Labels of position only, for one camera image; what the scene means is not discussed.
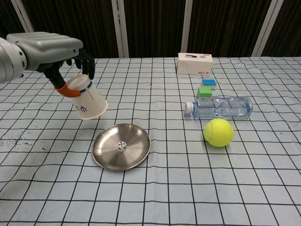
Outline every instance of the cardboard box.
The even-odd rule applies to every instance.
[[[199,74],[210,77],[212,68],[211,54],[179,53],[179,74]]]

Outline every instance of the robotic hand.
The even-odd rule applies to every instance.
[[[15,33],[0,38],[0,83],[22,76],[23,70],[43,72],[55,89],[65,97],[79,97],[80,92],[67,87],[59,69],[64,61],[77,68],[92,80],[95,60],[83,49],[83,43],[65,35],[32,32]]]

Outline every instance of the yellow tennis ball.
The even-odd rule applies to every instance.
[[[205,127],[205,139],[216,147],[228,145],[234,137],[232,125],[224,119],[213,119]]]

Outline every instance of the plastic bottle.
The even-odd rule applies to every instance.
[[[248,97],[196,98],[185,104],[185,113],[204,119],[248,117],[252,110],[253,104]]]

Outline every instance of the background wall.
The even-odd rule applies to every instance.
[[[264,25],[270,22],[269,12],[275,13],[271,6],[278,4],[279,14],[276,13],[274,25],[271,23],[270,35],[266,36],[260,54],[301,56],[301,0],[22,0],[22,3],[25,12],[21,13],[27,13],[34,31],[78,38],[97,58],[119,57],[119,54],[176,57],[183,47],[187,28],[187,39],[183,39],[188,40],[187,52],[211,53],[214,57],[254,56],[258,37],[262,31],[266,32]],[[192,5],[191,14],[188,3]],[[22,24],[11,0],[0,0],[0,37],[14,32],[24,32]]]

